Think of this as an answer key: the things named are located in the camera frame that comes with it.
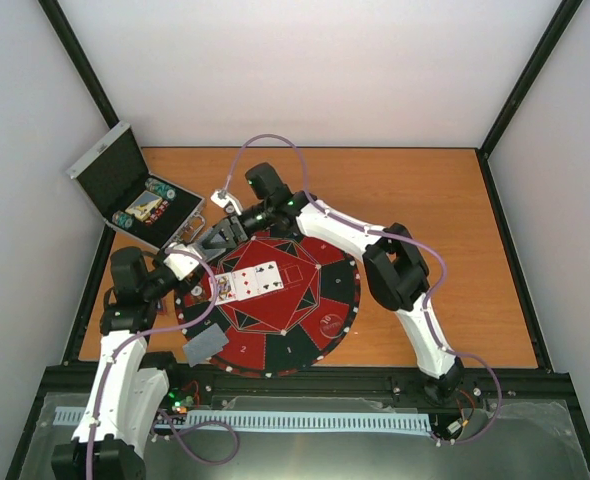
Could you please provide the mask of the brown black hundred chip stack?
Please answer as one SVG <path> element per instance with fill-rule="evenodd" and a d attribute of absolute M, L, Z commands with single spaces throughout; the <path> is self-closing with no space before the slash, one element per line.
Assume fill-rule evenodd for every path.
<path fill-rule="evenodd" d="M 203 288 L 200 285 L 196 285 L 191 289 L 190 294 L 193 297 L 200 297 L 203 294 Z"/>

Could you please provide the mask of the queen of hearts card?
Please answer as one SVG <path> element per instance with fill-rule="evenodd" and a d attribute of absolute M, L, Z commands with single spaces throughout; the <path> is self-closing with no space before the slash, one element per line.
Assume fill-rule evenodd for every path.
<path fill-rule="evenodd" d="M 209 280 L 212 297 L 216 305 L 227 304 L 237 300 L 237 291 L 232 273 L 222 273 Z"/>

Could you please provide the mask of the dealt card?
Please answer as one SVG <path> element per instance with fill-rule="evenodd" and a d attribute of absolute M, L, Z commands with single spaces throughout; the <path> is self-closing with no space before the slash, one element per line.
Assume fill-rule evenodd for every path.
<path fill-rule="evenodd" d="M 188 365 L 194 367 L 209 362 L 229 343 L 229 339 L 218 324 L 212 324 L 190 339 L 183 347 Z"/>

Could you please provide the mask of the clear dealer button disc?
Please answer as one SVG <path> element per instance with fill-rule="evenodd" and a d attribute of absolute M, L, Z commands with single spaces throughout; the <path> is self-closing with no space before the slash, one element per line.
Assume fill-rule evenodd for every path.
<path fill-rule="evenodd" d="M 319 331 L 327 339 L 336 339 L 343 335 L 344 320 L 337 314 L 325 314 L 319 321 Z"/>

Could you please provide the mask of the blue playing card deck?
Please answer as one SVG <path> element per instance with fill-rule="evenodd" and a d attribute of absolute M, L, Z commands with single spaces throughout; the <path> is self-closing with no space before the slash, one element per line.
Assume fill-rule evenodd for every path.
<path fill-rule="evenodd" d="M 218 255 L 217 249 L 212 249 L 206 247 L 204 245 L 205 236 L 201 236 L 190 243 L 190 246 L 193 248 L 195 252 L 197 252 L 201 258 L 206 261 L 210 262 L 213 258 Z"/>

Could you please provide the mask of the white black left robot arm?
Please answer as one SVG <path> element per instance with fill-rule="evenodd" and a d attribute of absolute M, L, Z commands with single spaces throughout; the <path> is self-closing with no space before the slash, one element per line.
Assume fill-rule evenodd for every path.
<path fill-rule="evenodd" d="M 182 393 L 174 355 L 146 352 L 157 303 L 178 280 L 164 266 L 149 271 L 145 255 L 125 247 L 110 256 L 113 287 L 100 320 L 100 359 L 71 440 L 54 447 L 51 468 L 57 479 L 144 479 L 157 409 Z"/>

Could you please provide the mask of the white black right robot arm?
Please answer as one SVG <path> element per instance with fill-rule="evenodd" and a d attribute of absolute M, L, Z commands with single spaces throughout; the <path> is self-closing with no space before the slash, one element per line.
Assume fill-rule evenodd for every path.
<path fill-rule="evenodd" d="M 271 227 L 322 240 L 359 259 L 371 296 L 394 312 L 415 351 L 426 397 L 435 404 L 450 400 L 463 377 L 463 364 L 435 318 L 430 299 L 429 268 L 421 246 L 401 224 L 367 224 L 341 213 L 315 196 L 292 192 L 272 165 L 264 162 L 245 178 L 259 203 L 242 209 L 226 189 L 211 201 L 226 216 L 203 234 L 198 244 L 206 252 L 232 249 Z"/>

